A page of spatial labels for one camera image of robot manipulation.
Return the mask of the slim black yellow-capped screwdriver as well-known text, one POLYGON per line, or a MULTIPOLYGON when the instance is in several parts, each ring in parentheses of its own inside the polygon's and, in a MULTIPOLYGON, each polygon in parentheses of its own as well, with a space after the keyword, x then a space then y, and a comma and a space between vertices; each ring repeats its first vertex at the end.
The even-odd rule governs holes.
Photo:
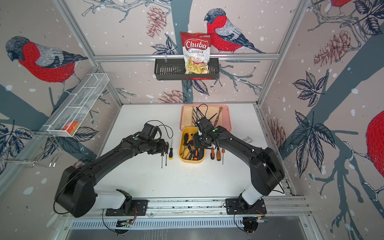
POLYGON ((171 140, 171 146, 170 146, 169 150, 170 150, 169 160, 172 160, 173 159, 173 140, 171 140))

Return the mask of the orange black small screwdriver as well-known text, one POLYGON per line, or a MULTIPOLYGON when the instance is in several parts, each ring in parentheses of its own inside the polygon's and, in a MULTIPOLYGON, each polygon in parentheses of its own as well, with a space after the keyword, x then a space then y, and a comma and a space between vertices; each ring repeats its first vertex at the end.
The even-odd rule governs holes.
POLYGON ((215 149, 211 147, 211 154, 210 154, 211 160, 215 159, 215 149))

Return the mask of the amber handle black screwdriver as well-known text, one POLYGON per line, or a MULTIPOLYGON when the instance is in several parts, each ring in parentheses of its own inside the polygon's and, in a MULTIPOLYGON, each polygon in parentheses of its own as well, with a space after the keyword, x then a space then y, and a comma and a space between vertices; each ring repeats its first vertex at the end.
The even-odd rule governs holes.
POLYGON ((217 161, 221 161, 221 151, 219 147, 216 147, 216 159, 217 161))

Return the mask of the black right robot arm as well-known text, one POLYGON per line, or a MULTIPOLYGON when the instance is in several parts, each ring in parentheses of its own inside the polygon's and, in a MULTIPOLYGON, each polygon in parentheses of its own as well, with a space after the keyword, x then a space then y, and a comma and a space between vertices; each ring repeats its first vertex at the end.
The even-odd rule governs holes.
POLYGON ((197 120, 198 143, 214 144, 224 148, 241 159, 250 168, 251 184, 238 198, 238 211, 249 213, 254 210, 254 204, 262 197, 268 196, 285 178, 283 165, 276 152, 271 148, 252 146, 232 135, 222 126, 213 126, 205 117, 197 120))

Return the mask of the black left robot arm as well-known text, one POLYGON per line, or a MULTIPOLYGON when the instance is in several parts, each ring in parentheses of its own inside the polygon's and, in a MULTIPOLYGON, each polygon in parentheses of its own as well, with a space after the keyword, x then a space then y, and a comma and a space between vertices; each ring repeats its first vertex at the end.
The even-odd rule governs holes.
POLYGON ((94 186, 109 172, 124 161, 147 152, 149 155, 163 153, 167 149, 163 139, 141 139, 130 135, 115 148, 100 158, 79 168, 73 166, 64 170, 54 203, 59 204, 68 213, 78 218, 89 212, 100 194, 94 186))

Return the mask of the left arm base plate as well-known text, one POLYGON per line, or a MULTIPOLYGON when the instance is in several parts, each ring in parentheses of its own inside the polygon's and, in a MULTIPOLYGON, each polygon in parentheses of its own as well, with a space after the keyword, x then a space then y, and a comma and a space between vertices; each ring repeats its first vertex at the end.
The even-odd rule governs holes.
POLYGON ((145 216, 148 200, 129 200, 124 202, 119 209, 107 209, 106 216, 122 217, 122 216, 145 216))

